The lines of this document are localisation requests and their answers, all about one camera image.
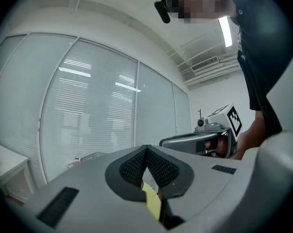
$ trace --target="window blind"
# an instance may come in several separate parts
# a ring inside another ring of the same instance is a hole
[[[24,35],[12,36],[6,38],[0,46],[0,71],[2,70],[5,62],[14,51],[16,46],[24,38]]]
[[[188,95],[179,87],[173,84],[176,134],[187,134],[191,132],[190,124],[190,103]]]
[[[161,139],[175,135],[172,83],[140,64],[138,75],[136,145],[159,145]],[[143,180],[154,188],[148,169]]]
[[[44,185],[37,153],[37,121],[43,93],[73,38],[31,34],[0,77],[0,144],[30,159],[38,187]]]
[[[48,181],[68,163],[133,146],[137,61],[84,40],[66,55],[49,87],[40,128]]]

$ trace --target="ceiling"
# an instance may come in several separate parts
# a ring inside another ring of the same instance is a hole
[[[172,18],[162,22],[156,0],[28,0],[36,7],[67,7],[70,13],[89,10],[123,22],[146,35],[175,62],[184,80],[195,77],[191,66],[213,56],[237,51],[238,27],[230,20],[233,45],[226,48],[218,20],[186,24]]]

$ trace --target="white wall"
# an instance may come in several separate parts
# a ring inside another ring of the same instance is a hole
[[[192,130],[197,126],[199,113],[206,117],[227,104],[233,103],[243,123],[242,131],[252,124],[255,111],[249,109],[249,95],[243,73],[235,72],[228,79],[211,83],[189,92]]]
[[[76,35],[126,53],[148,65],[188,93],[175,63],[146,36],[125,24],[102,14],[68,8],[44,8],[28,14],[10,34],[47,32]]]

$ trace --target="white table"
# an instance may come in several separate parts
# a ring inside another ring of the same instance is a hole
[[[29,158],[12,152],[0,145],[0,189],[3,188],[4,193],[5,189],[3,186],[17,173],[23,172],[29,190],[34,194],[35,188],[30,175],[28,160]]]

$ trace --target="black shirt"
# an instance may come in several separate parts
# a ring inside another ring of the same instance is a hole
[[[238,62],[248,88],[250,109],[262,111],[266,136],[281,131],[266,95],[293,56],[293,30],[272,0],[233,0],[240,27],[242,52]]]

